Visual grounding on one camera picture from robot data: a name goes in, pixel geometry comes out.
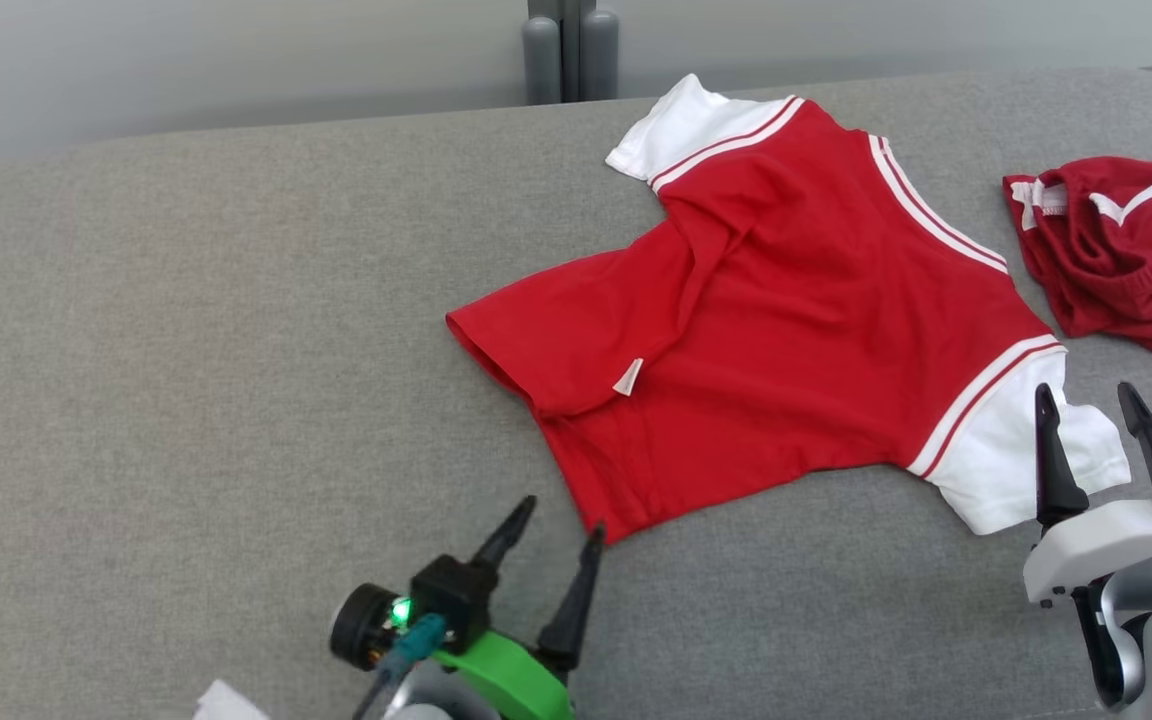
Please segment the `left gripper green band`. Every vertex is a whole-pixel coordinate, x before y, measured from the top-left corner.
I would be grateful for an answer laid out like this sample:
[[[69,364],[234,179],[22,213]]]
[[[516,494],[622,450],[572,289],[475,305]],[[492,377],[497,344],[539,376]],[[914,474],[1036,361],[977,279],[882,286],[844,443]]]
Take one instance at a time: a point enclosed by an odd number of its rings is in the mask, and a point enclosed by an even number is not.
[[[471,564],[498,573],[538,505],[526,495],[473,553]],[[438,612],[419,615],[410,597],[362,584],[335,611],[329,651],[372,675],[356,719],[573,719],[564,680],[579,666],[605,548],[599,521],[579,553],[579,570],[536,641],[483,632],[462,653]]]

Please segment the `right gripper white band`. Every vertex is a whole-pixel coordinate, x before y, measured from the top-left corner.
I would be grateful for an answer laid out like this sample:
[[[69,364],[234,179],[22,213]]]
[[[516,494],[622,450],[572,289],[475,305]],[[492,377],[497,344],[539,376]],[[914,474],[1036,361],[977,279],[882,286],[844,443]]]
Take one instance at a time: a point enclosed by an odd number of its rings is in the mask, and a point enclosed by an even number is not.
[[[1119,382],[1126,430],[1152,473],[1152,411],[1134,382]],[[1076,484],[1059,433],[1061,416],[1047,382],[1034,392],[1036,520],[1047,530],[1023,568],[1029,602],[1073,591],[1152,559],[1152,498],[1123,498],[1091,509]]]

